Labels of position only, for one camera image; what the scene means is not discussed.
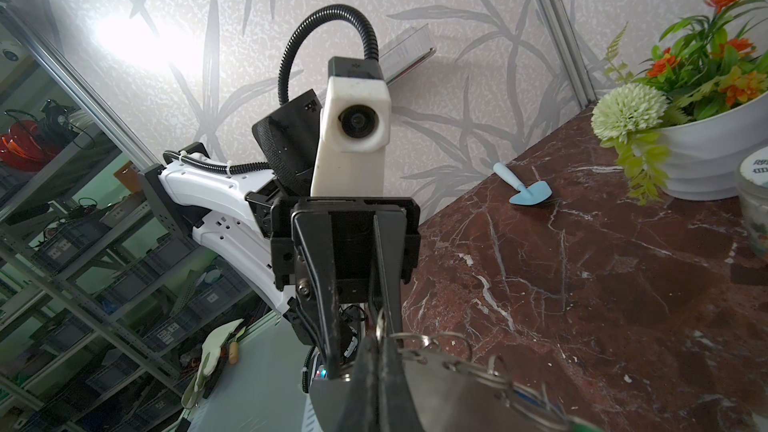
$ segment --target white flower pot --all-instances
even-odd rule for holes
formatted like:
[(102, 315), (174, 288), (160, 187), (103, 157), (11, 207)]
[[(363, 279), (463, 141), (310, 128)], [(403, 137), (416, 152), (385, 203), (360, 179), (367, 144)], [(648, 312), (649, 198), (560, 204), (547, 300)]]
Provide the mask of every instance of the white flower pot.
[(709, 119), (659, 129), (670, 157), (664, 191), (687, 200), (735, 197), (735, 170), (749, 154), (768, 145), (768, 92)]

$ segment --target blue handle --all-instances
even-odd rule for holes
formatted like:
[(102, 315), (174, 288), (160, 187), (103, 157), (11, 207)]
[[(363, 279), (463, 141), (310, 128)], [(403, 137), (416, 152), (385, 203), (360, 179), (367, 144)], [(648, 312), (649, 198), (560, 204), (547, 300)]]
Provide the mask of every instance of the blue handle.
[(501, 162), (496, 162), (494, 164), (493, 171), (496, 172), (496, 174), (501, 177), (504, 182), (512, 187), (515, 187), (520, 192), (525, 190), (525, 185), (523, 185), (523, 182), (521, 182), (520, 179)]

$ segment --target white camera housing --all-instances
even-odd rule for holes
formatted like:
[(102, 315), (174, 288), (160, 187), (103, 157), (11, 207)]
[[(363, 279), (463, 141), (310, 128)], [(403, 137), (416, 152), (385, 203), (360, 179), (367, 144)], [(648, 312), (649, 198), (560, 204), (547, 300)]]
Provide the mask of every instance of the white camera housing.
[[(351, 106), (376, 113), (369, 135), (356, 139), (342, 128)], [(320, 113), (320, 143), (312, 177), (312, 197), (380, 197), (384, 194), (384, 154), (389, 144), (392, 100), (384, 80), (332, 76)]]

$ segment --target camera lens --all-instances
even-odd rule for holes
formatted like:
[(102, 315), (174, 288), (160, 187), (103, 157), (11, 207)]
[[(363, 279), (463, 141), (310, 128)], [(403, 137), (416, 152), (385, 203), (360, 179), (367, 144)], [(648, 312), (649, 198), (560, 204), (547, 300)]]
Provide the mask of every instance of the camera lens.
[(5, 49), (2, 54), (11, 62), (18, 62), (18, 55), (13, 50)]
[(341, 128), (353, 139), (362, 139), (371, 135), (376, 128), (376, 112), (368, 106), (351, 106), (339, 115)]

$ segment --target light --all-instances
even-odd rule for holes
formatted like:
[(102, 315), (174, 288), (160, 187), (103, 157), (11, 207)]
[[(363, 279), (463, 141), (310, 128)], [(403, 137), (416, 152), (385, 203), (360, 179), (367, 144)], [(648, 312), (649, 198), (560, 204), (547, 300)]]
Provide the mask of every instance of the light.
[(175, 26), (157, 27), (155, 35), (140, 16), (111, 16), (96, 25), (96, 37), (109, 53), (135, 66), (162, 72), (170, 61), (182, 72), (201, 73), (201, 43)]

